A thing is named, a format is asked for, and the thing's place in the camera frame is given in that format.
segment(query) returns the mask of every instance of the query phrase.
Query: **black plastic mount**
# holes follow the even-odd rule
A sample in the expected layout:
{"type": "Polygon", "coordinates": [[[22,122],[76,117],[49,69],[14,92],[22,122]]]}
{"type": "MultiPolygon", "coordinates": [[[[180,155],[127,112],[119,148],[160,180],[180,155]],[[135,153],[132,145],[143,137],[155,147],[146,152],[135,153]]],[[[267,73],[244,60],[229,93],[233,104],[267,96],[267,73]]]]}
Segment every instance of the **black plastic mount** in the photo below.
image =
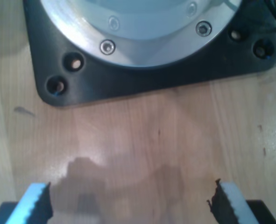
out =
{"type": "Polygon", "coordinates": [[[276,19],[264,0],[244,0],[223,32],[192,56],[148,69],[118,67],[92,57],[61,34],[39,0],[23,2],[37,91],[53,106],[83,104],[276,66],[276,19]],[[238,39],[232,38],[233,31],[238,32],[238,39]],[[74,62],[80,67],[74,69],[74,62]]]}

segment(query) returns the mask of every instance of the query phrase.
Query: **screw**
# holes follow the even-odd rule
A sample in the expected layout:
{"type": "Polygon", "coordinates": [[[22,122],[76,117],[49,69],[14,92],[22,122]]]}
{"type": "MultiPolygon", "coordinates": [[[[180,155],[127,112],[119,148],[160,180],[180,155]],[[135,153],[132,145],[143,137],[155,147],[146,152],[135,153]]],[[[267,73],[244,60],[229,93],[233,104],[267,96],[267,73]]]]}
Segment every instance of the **screw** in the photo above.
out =
{"type": "Polygon", "coordinates": [[[240,34],[239,31],[232,30],[230,35],[231,35],[231,38],[235,41],[240,41],[241,40],[241,34],[240,34]]]}
{"type": "Polygon", "coordinates": [[[197,12],[197,4],[195,2],[192,2],[188,7],[187,15],[188,17],[192,17],[196,14],[196,12],[197,12]]]}
{"type": "Polygon", "coordinates": [[[104,40],[101,44],[100,44],[100,51],[104,54],[104,55],[111,55],[112,53],[114,53],[115,51],[115,44],[113,41],[111,40],[104,40]]]}
{"type": "Polygon", "coordinates": [[[116,30],[119,29],[119,27],[120,27],[120,23],[119,23],[118,18],[115,17],[115,16],[111,16],[111,17],[109,18],[109,28],[110,28],[111,30],[116,31],[116,30]]]}
{"type": "Polygon", "coordinates": [[[255,49],[255,54],[259,58],[265,58],[266,57],[266,51],[265,48],[259,46],[255,49]]]}
{"type": "Polygon", "coordinates": [[[202,22],[199,22],[196,26],[196,33],[199,36],[205,37],[211,34],[211,32],[212,32],[212,27],[209,22],[202,21],[202,22]]]}

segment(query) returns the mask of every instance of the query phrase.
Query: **mounting hole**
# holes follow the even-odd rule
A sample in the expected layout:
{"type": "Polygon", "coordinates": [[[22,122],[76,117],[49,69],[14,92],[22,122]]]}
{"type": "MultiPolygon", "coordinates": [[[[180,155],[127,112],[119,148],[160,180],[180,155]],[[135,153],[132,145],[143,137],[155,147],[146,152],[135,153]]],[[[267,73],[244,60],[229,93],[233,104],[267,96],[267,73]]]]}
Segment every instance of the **mounting hole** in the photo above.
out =
{"type": "Polygon", "coordinates": [[[63,66],[71,72],[80,71],[84,66],[84,58],[79,53],[69,53],[64,57],[63,66]]]}
{"type": "Polygon", "coordinates": [[[229,37],[235,42],[242,42],[249,37],[249,31],[245,27],[229,29],[229,37]]]}
{"type": "Polygon", "coordinates": [[[61,76],[55,76],[48,80],[46,84],[48,92],[54,96],[60,96],[67,89],[67,82],[61,76]]]}
{"type": "Polygon", "coordinates": [[[253,52],[260,59],[270,59],[275,52],[275,48],[270,40],[261,39],[254,44],[253,52]]]}

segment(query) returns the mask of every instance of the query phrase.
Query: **wooden table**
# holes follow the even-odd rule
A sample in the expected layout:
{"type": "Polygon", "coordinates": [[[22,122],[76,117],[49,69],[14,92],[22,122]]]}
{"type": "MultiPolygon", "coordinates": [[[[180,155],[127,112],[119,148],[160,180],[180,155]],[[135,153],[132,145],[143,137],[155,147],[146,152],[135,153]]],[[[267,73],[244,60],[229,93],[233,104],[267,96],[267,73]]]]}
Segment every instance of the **wooden table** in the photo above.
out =
{"type": "Polygon", "coordinates": [[[215,180],[276,218],[276,68],[58,109],[38,97],[21,1],[0,0],[0,204],[51,182],[51,224],[215,224],[215,180]]]}

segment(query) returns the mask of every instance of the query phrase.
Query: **circular plate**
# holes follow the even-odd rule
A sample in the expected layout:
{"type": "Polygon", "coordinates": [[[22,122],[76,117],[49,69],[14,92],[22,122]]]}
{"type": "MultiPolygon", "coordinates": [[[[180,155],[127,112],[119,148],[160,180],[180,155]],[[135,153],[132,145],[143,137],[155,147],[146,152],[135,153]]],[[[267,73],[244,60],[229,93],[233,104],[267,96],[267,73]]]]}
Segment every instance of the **circular plate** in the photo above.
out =
{"type": "Polygon", "coordinates": [[[75,45],[109,63],[153,67],[183,59],[220,33],[242,0],[41,0],[56,27],[75,45]],[[196,26],[206,21],[210,34],[196,26]],[[102,53],[104,40],[114,52],[102,53]]]}

